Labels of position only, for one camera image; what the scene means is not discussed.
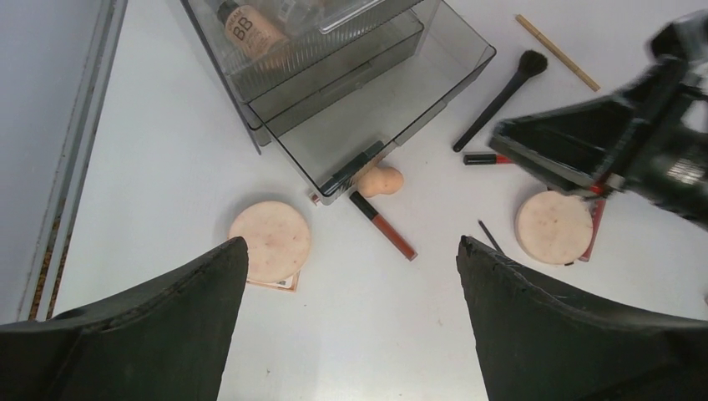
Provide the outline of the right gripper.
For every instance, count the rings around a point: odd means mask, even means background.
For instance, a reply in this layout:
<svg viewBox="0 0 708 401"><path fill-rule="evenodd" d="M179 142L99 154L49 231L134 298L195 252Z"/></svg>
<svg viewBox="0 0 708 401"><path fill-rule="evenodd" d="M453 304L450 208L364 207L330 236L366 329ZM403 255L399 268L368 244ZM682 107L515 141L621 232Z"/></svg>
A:
<svg viewBox="0 0 708 401"><path fill-rule="evenodd" d="M501 120L488 146L553 190L602 196L603 163L630 122L614 189L634 192L705 227L707 134L688 127L683 118L693 104L707 100L701 89L707 80L707 13L696 11L667 23L647 48L653 64L636 84L648 84L650 91L635 114L633 102L604 96Z"/></svg>

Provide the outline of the round beige powder puff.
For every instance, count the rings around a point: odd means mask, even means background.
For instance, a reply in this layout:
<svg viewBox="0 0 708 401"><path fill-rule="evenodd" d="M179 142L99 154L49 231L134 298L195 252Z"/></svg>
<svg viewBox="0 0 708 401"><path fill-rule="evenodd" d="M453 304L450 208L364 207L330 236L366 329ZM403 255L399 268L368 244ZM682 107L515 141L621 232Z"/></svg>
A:
<svg viewBox="0 0 708 401"><path fill-rule="evenodd" d="M514 230L528 256L546 264L565 265L589 248L594 225L588 206L578 196L546 190L518 208Z"/></svg>

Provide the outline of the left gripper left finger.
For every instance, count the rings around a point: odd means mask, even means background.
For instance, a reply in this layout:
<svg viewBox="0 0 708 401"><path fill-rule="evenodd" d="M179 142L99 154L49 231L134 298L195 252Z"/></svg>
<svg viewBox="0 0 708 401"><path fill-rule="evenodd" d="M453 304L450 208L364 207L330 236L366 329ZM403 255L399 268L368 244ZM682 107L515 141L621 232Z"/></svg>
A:
<svg viewBox="0 0 708 401"><path fill-rule="evenodd" d="M217 399L247 271L235 237L111 297L2 325L2 399Z"/></svg>

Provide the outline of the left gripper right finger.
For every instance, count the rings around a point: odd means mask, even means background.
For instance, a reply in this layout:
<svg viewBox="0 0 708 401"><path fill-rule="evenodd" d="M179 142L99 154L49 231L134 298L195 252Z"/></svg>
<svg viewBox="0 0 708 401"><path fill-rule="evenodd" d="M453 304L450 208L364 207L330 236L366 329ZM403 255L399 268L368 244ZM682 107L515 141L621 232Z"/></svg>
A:
<svg viewBox="0 0 708 401"><path fill-rule="evenodd" d="M706 322L599 297L471 236L456 260L489 399L706 399Z"/></svg>

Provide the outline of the clear acrylic organizer box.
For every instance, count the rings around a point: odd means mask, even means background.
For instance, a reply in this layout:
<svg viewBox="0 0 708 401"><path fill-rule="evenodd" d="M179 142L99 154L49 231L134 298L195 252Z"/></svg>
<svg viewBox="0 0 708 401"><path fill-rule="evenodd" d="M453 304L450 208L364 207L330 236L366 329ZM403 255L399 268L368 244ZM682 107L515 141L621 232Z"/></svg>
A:
<svg viewBox="0 0 708 401"><path fill-rule="evenodd" d="M249 60L224 1L183 8L257 148L274 144L328 205L435 118L496 48L444 1L236 1L288 42Z"/></svg>

